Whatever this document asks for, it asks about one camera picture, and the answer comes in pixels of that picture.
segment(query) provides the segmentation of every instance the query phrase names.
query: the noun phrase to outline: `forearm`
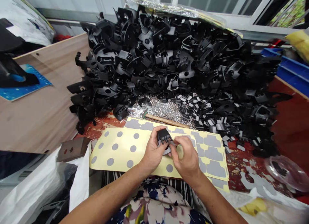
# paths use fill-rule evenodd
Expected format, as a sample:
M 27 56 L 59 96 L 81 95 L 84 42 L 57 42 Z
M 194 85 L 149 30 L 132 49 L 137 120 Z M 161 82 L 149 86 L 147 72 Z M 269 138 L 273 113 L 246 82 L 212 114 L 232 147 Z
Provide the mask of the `forearm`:
M 203 173 L 188 184 L 203 202 L 214 223 L 247 223 Z
M 136 165 L 120 178 L 95 192 L 69 213 L 61 224 L 97 224 L 107 222 L 129 195 L 147 177 Z

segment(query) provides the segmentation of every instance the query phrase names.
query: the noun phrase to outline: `person's right hand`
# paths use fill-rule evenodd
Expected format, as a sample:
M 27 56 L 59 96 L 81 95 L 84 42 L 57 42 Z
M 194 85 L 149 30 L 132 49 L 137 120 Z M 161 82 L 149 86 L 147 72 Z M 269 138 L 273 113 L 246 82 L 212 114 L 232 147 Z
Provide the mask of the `person's right hand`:
M 181 144 L 183 147 L 183 158 L 178 157 L 176 147 L 169 145 L 172 151 L 174 165 L 181 177 L 188 183 L 192 179 L 198 178 L 202 172 L 199 167 L 199 156 L 194 149 L 191 140 L 186 136 L 176 136 L 174 138 L 176 146 Z

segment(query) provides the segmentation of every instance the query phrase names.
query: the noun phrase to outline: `sticker sheet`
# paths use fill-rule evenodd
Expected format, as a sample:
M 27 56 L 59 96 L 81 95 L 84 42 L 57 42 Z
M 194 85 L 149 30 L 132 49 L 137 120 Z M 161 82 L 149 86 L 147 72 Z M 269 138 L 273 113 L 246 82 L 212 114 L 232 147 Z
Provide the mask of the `sticker sheet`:
M 89 167 L 95 170 L 109 170 L 126 172 L 138 164 L 144 156 L 150 130 L 137 130 L 132 128 L 106 128 L 94 147 L 89 161 Z M 192 145 L 197 150 L 196 139 L 191 134 L 170 133 L 172 138 L 176 136 L 187 136 L 191 139 Z M 177 152 L 180 158 L 183 157 L 183 149 L 178 145 Z M 158 168 L 153 175 L 181 178 L 176 170 L 173 159 L 167 155 L 162 157 Z M 214 186 L 229 192 L 228 182 L 209 178 Z
M 154 123 L 146 119 L 138 119 L 129 117 L 125 127 L 128 129 L 148 130 L 156 126 L 166 126 L 167 131 L 173 133 L 193 135 L 196 140 L 196 146 L 199 155 L 199 163 L 201 171 L 208 177 L 216 178 L 223 181 L 229 180 L 229 172 L 226 164 L 225 148 L 222 138 L 219 134 L 197 131 L 188 128 L 175 127 Z

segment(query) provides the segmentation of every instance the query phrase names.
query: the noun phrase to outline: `red surface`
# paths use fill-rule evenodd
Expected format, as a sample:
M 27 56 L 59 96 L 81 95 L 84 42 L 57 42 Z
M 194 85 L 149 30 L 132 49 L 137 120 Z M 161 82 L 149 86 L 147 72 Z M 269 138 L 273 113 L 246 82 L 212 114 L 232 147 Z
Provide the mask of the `red surface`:
M 80 138 L 82 136 L 88 137 L 90 139 L 98 139 L 102 135 L 102 132 L 107 127 L 123 127 L 125 122 L 119 122 L 112 113 L 107 114 L 102 118 L 96 118 L 97 125 L 93 126 L 92 123 L 88 124 L 85 128 L 85 134 L 78 134 L 75 138 Z M 268 180 L 264 175 L 269 175 L 265 166 L 264 159 L 257 158 L 252 155 L 253 147 L 250 144 L 245 144 L 246 150 L 243 152 L 236 148 L 236 141 L 229 143 L 229 148 L 232 153 L 226 154 L 227 165 L 229 170 L 229 188 L 231 190 L 237 190 L 242 192 L 249 192 L 240 181 L 240 172 L 247 172 L 246 166 L 250 166 L 256 171 L 256 173 Z M 248 181 L 253 182 L 253 179 L 248 176 Z M 286 189 L 285 185 L 278 182 L 268 180 L 272 183 L 275 189 L 287 196 L 292 196 L 292 194 Z
M 279 115 L 271 130 L 280 153 L 309 175 L 309 101 L 278 79 L 270 83 L 269 90 L 293 95 L 291 100 L 277 103 Z

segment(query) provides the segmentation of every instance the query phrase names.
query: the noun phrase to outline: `blue plastic crate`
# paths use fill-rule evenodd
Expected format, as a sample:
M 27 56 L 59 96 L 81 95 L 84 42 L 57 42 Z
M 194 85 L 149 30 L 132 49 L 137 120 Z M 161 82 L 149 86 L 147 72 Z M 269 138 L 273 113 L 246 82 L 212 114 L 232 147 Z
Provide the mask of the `blue plastic crate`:
M 265 57 L 282 56 L 278 53 L 282 50 L 265 48 L 262 54 Z M 306 64 L 282 56 L 277 76 L 309 97 L 309 66 Z

